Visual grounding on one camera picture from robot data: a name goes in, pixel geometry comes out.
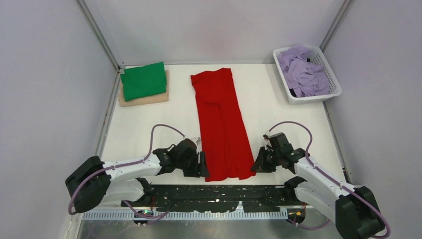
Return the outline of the red t shirt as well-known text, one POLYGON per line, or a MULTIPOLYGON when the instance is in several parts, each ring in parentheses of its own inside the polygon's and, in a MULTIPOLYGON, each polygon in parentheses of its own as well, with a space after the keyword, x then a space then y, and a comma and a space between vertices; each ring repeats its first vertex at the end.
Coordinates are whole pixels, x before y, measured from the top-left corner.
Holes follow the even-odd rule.
POLYGON ((255 176, 254 158, 238 105, 232 71, 221 68, 191 76, 195 90, 207 182, 255 176))

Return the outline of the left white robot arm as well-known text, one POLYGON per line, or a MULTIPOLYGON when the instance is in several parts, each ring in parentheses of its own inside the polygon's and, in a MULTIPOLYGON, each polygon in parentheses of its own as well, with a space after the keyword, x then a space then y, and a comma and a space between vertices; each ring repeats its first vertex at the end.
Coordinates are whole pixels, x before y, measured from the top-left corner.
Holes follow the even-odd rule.
POLYGON ((142 157, 123 161, 102 161, 92 156, 66 180, 71 215, 90 211, 102 203, 137 202, 147 206, 153 194, 146 177, 180 169, 185 177, 209 177, 206 156, 199 150, 200 138, 185 138, 177 145, 157 148, 142 157))

